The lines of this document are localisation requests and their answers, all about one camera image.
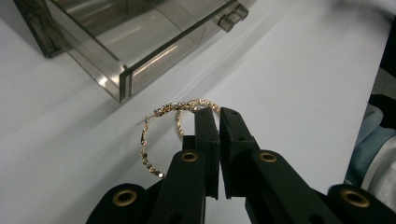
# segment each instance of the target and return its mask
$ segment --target transparent container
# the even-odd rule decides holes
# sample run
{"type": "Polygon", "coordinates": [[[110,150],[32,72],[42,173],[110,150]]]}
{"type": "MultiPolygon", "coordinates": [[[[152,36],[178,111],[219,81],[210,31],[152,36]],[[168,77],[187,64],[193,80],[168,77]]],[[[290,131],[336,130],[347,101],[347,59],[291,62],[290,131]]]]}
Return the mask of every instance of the transparent container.
{"type": "Polygon", "coordinates": [[[61,46],[119,102],[248,15],[225,0],[46,0],[61,46]]]}

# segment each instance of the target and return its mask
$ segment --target white table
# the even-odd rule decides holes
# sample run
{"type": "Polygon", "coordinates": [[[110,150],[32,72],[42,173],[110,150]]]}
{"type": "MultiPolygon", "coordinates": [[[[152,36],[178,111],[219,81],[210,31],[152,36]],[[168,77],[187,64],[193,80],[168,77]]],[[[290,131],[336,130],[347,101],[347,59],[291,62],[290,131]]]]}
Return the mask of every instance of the white table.
{"type": "MultiPolygon", "coordinates": [[[[141,165],[135,125],[192,98],[239,111],[261,148],[326,193],[344,179],[388,38],[394,2],[372,2],[259,0],[124,105],[67,54],[44,59],[0,21],[0,223],[84,223],[112,187],[148,188],[158,179],[141,165]]],[[[192,115],[184,123],[192,134],[192,115]]],[[[148,133],[163,170],[181,149],[174,126],[168,115],[148,133]]],[[[244,200],[219,185],[206,223],[248,223],[244,200]]]]}

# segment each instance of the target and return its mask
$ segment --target cloth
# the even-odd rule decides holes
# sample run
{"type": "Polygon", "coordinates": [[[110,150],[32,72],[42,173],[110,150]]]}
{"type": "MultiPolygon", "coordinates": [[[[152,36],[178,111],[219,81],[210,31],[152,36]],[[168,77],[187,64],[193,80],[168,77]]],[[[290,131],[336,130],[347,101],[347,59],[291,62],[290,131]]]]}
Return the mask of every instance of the cloth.
{"type": "Polygon", "coordinates": [[[361,188],[396,212],[396,136],[379,149],[361,188]]]}
{"type": "Polygon", "coordinates": [[[364,176],[379,149],[394,135],[394,129],[379,126],[383,113],[377,107],[367,105],[364,119],[352,157],[346,171],[345,183],[361,186],[364,176]]]}
{"type": "Polygon", "coordinates": [[[379,124],[383,128],[396,129],[396,100],[382,94],[370,96],[369,104],[378,107],[384,117],[379,124]]]}

